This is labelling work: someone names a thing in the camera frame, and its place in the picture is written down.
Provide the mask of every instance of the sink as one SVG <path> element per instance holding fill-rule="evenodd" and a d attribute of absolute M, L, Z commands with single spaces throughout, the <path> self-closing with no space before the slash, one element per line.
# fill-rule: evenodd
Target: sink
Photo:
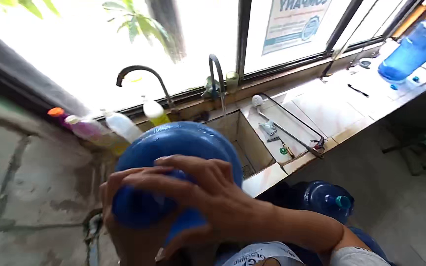
<path fill-rule="evenodd" d="M 220 132 L 233 144 L 241 161 L 244 179 L 275 163 L 269 150 L 239 110 L 205 124 Z"/>

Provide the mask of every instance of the black hose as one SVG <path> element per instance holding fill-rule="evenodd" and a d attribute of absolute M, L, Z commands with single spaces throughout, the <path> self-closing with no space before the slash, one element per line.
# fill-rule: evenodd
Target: black hose
<path fill-rule="evenodd" d="M 297 119 L 298 121 L 300 121 L 300 123 L 302 123 L 302 124 L 304 124 L 304 125 L 306 125 L 308 128 L 310 128 L 313 132 L 315 132 L 318 136 L 320 136 L 320 140 L 319 141 L 316 141 L 316 146 L 315 146 L 315 149 L 316 150 L 319 150 L 319 149 L 321 149 L 321 148 L 323 148 L 323 145 L 324 145 L 324 143 L 325 143 L 325 138 L 320 134 L 320 133 L 318 133 L 315 129 L 313 129 L 311 126 L 309 126 L 308 124 L 306 124 L 304 121 L 302 121 L 302 120 L 300 120 L 300 118 L 298 118 L 298 117 L 296 117 L 293 113 L 291 113 L 289 110 L 287 110 L 285 107 L 283 107 L 283 106 L 281 106 L 279 103 L 277 103 L 274 99 L 272 99 L 271 97 L 269 97 L 269 95 L 267 95 L 267 94 L 265 94 L 265 93 L 262 93 L 262 92 L 260 92 L 260 93 L 258 93 L 258 95 L 264 95 L 264 96 L 266 96 L 269 100 L 271 100 L 273 103 L 275 103 L 277 106 L 280 106 L 283 110 L 285 110 L 286 112 L 288 112 L 291 116 L 293 116 L 295 119 Z"/>

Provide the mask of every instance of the curved faucet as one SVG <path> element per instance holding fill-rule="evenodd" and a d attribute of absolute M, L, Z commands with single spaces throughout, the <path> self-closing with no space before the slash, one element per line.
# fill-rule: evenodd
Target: curved faucet
<path fill-rule="evenodd" d="M 123 68 L 121 70 L 121 72 L 118 74 L 118 78 L 116 79 L 116 86 L 122 87 L 121 83 L 122 83 L 124 77 L 127 75 L 127 73 L 134 71 L 134 70 L 146 70 L 146 71 L 149 71 L 150 73 L 154 74 L 154 76 L 156 76 L 157 79 L 159 80 L 160 85 L 162 86 L 162 89 L 164 90 L 165 98 L 167 99 L 167 104 L 169 105 L 169 108 L 171 109 L 172 112 L 177 111 L 177 108 L 175 107 L 174 101 L 172 100 L 172 98 L 170 98 L 170 95 L 167 92 L 167 89 L 165 88 L 164 82 L 162 81 L 162 78 L 154 69 L 151 69 L 150 67 L 141 66 L 141 65 L 134 65 L 134 66 L 128 66 L 128 67 Z"/>
<path fill-rule="evenodd" d="M 216 66 L 216 72 L 218 73 L 218 80 L 220 81 L 220 98 L 221 98 L 221 107 L 223 110 L 223 116 L 226 115 L 226 106 L 224 104 L 224 94 L 226 92 L 226 89 L 224 88 L 224 80 L 223 80 L 223 72 L 221 71 L 220 62 L 218 61 L 218 58 L 214 54 L 210 54 L 208 57 L 208 63 L 210 64 L 210 79 L 212 81 L 212 98 L 213 100 L 216 99 L 216 88 L 215 88 L 215 82 L 214 82 L 214 73 L 213 73 L 213 61 Z"/>

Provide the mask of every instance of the sleeve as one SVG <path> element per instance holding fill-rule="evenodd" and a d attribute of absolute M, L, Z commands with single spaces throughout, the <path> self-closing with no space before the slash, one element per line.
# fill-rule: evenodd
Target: sleeve
<path fill-rule="evenodd" d="M 331 254 L 330 266 L 389 266 L 389 264 L 367 249 L 346 247 Z"/>

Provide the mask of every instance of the blue water jug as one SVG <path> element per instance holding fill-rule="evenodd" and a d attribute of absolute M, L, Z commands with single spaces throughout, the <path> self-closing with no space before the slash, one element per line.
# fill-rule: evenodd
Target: blue water jug
<path fill-rule="evenodd" d="M 346 189 L 320 180 L 297 185 L 303 189 L 303 192 L 299 192 L 299 209 L 327 215 L 346 224 L 355 202 Z"/>
<path fill-rule="evenodd" d="M 173 154 L 227 161 L 231 163 L 234 182 L 241 187 L 241 163 L 233 145 L 217 131 L 195 122 L 173 122 L 146 131 L 122 154 L 115 170 L 154 166 L 154 160 L 157 158 Z M 194 178 L 180 170 L 169 175 L 172 178 L 195 182 Z M 112 212 L 116 220 L 124 226 L 145 228 L 160 221 L 176 205 L 170 198 L 123 186 L 113 198 Z M 165 243 L 169 243 L 182 230 L 205 223 L 198 210 L 187 209 L 172 225 Z"/>
<path fill-rule="evenodd" d="M 426 20 L 417 24 L 400 46 L 378 67 L 377 72 L 388 82 L 404 82 L 412 72 L 426 62 Z"/>

